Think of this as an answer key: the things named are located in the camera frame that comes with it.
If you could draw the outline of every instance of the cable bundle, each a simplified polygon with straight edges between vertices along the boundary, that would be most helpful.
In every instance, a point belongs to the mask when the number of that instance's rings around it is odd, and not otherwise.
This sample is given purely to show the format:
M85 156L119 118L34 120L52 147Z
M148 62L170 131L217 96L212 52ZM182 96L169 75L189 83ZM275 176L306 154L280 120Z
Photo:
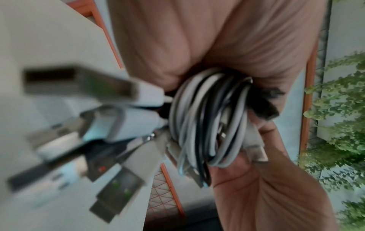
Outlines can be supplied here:
M248 147L263 151L261 136L247 116L251 86L251 78L234 70L212 68L191 77L178 89L170 108L169 128L181 148L177 159L180 174L184 174L183 166L188 161L203 185L209 186L208 165L227 167L241 149Z

